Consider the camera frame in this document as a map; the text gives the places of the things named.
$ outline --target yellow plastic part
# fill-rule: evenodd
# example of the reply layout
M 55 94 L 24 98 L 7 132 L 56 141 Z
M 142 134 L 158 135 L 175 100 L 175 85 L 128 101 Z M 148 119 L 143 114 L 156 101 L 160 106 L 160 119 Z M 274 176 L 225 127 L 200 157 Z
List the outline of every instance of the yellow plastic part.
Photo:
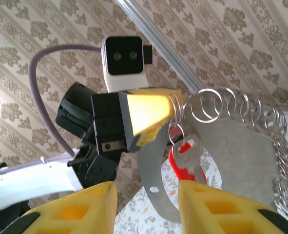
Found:
M 182 180 L 178 190 L 184 234 L 283 234 L 258 210 L 267 205 Z
M 29 210 L 41 215 L 24 234 L 112 234 L 116 208 L 116 185 L 104 182 Z
M 174 117 L 175 111 L 169 95 L 176 94 L 180 105 L 184 104 L 181 90 L 147 88 L 128 91 L 127 96 L 133 135 L 140 135 L 137 146 L 153 141 L 167 121 Z M 172 100 L 177 105 L 175 96 Z

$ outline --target red key ring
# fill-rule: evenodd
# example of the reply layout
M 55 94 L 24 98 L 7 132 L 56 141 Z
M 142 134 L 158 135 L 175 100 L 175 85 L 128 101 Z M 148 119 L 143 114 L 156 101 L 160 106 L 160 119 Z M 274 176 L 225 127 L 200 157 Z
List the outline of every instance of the red key ring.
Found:
M 188 149 L 190 149 L 191 147 L 192 146 L 188 142 L 186 142 L 185 145 L 180 147 L 179 152 L 183 153 L 183 152 L 187 151 Z M 170 164 L 171 164 L 171 166 L 172 166 L 172 168 L 173 168 L 173 170 L 174 170 L 174 172 L 175 172 L 175 174 L 179 180 L 196 181 L 196 176 L 194 174 L 189 173 L 189 171 L 186 168 L 184 168 L 184 169 L 178 168 L 178 166 L 175 163 L 174 157 L 173 157 L 173 149 L 172 148 L 170 149 L 170 152 L 169 152 L 169 162 L 170 162 Z M 206 183 L 207 183 L 207 178 L 206 178 L 206 175 L 205 175 L 202 168 L 201 168 L 201 172 L 202 172 L 202 175 L 205 178 Z

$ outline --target floral wallpaper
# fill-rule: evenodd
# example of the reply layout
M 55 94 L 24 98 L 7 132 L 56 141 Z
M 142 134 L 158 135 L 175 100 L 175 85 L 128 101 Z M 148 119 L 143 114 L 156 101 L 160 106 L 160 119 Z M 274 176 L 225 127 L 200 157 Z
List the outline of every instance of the floral wallpaper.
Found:
M 288 106 L 288 0 L 134 2 L 204 87 Z
M 64 150 L 43 124 L 31 97 L 28 63 L 42 48 L 77 43 L 101 46 L 109 35 L 139 35 L 149 42 L 112 0 L 0 0 L 0 162 L 9 166 L 51 157 Z M 188 89 L 154 50 L 154 64 L 146 66 L 151 86 Z M 42 99 L 52 120 L 68 88 L 79 81 L 106 92 L 101 55 L 90 51 L 62 51 L 43 58 L 37 71 Z M 58 127 L 72 146 L 80 140 Z M 124 154 L 117 175 L 118 211 L 140 189 L 136 155 Z M 68 193 L 30 201 L 35 207 Z

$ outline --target silver metal sheet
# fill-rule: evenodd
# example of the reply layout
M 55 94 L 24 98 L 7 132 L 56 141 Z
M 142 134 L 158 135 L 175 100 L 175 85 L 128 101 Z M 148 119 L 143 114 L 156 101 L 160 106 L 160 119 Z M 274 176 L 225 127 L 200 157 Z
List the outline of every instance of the silver metal sheet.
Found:
M 216 162 L 223 190 L 271 205 L 277 168 L 275 149 L 267 137 L 234 121 L 200 123 L 190 108 L 186 108 L 183 121 L 198 132 Z
M 139 150 L 137 164 L 144 188 L 155 210 L 164 219 L 180 223 L 179 211 L 170 201 L 162 182 L 161 164 L 168 141 L 168 124 L 165 124 L 156 139 Z M 157 188 L 158 192 L 153 193 L 150 188 Z

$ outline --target key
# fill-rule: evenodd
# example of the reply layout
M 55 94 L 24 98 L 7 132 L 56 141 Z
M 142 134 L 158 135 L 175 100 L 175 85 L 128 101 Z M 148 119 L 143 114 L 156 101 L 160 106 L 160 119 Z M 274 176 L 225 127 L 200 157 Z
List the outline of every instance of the key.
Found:
M 207 184 L 206 176 L 200 166 L 200 157 L 203 154 L 203 146 L 196 135 L 186 137 L 177 142 L 169 152 L 169 162 L 179 180 L 192 180 Z

